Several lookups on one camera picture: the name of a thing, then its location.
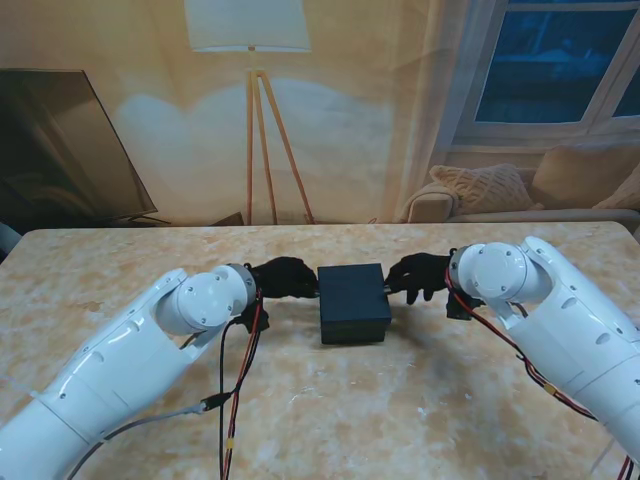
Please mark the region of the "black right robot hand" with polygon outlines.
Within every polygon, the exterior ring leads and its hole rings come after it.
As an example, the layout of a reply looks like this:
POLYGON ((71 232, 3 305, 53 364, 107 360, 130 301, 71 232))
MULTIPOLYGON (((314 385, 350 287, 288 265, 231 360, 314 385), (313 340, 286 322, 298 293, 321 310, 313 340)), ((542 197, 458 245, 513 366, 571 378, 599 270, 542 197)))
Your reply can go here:
POLYGON ((404 291, 406 303, 413 305, 422 293, 425 301, 430 301, 436 292, 446 288, 445 271, 450 256, 416 253, 403 257, 394 264, 385 279, 391 293, 404 291))

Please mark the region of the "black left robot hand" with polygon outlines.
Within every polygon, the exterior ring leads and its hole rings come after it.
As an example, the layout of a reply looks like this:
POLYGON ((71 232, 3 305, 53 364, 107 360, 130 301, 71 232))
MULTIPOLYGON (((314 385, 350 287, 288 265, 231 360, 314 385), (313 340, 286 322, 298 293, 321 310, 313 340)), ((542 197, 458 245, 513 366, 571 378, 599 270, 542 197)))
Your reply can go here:
POLYGON ((265 298, 315 298, 318 293, 316 274, 297 257, 277 257, 250 271, 265 298))

